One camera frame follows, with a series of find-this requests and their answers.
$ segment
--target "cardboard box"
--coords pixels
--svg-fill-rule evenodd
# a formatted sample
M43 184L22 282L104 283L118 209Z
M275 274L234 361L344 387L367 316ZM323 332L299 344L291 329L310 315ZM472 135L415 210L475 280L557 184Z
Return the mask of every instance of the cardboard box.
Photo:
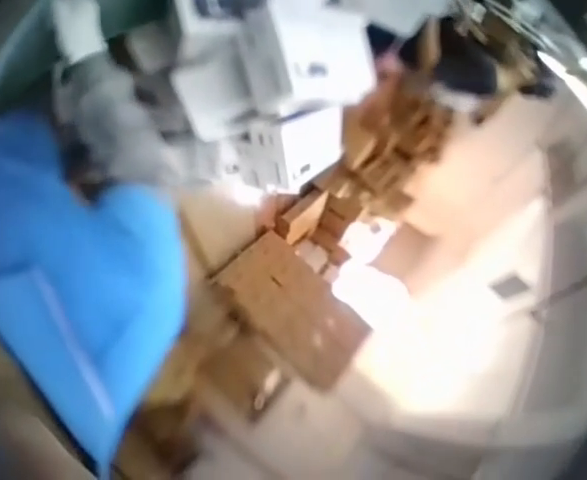
M247 12L240 49L257 109L281 116L359 102L376 82L366 25L358 13L299 2Z
M342 156L342 109L302 111L288 117L260 117L236 142L240 172L249 185L299 193Z

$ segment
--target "wooden crate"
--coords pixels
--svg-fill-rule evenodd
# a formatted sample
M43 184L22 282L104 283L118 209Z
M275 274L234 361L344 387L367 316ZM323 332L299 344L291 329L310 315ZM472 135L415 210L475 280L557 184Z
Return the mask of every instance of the wooden crate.
M321 390L335 385L370 331L273 232L222 270L216 281L232 292L248 328Z

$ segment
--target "wood pieces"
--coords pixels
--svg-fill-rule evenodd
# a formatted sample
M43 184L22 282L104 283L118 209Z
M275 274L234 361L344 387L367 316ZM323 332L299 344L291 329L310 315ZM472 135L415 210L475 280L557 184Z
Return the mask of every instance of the wood pieces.
M232 292L246 328L320 390L335 385L370 331L273 232L251 245L215 280Z
M328 193L313 190L275 220L275 230L290 245L311 234L317 227Z

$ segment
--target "stack of white boxes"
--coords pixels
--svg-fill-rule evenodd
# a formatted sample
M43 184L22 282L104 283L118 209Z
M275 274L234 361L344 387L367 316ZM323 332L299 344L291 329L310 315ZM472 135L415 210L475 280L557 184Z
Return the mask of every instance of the stack of white boxes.
M300 188L342 154L342 108L301 111L273 121L256 119L236 140L242 179L282 193Z
M297 193L337 162L342 107L375 86L365 18L319 3L267 1L229 20L215 49L199 49L171 76L195 134L236 136L240 175L263 190ZM192 32L186 23L180 31Z

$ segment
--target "person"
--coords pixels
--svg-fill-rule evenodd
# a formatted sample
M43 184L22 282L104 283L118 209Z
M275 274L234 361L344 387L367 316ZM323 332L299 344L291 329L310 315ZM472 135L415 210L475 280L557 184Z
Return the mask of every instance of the person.
M403 69L417 71L420 65L422 42L432 35L439 58L433 65L429 81L431 91L441 103L455 110L472 111L486 98L509 90L516 82L513 72L500 64L490 51L472 35L458 30L457 20L451 15L428 18L410 37L400 39L381 25L367 26L367 36L381 75L396 74ZM527 97L550 98L555 93L555 76L532 55L536 76L534 81L517 88Z
M51 16L74 125L107 182L77 195L45 117L0 115L0 341L105 472L185 324L182 177L95 0L54 0Z

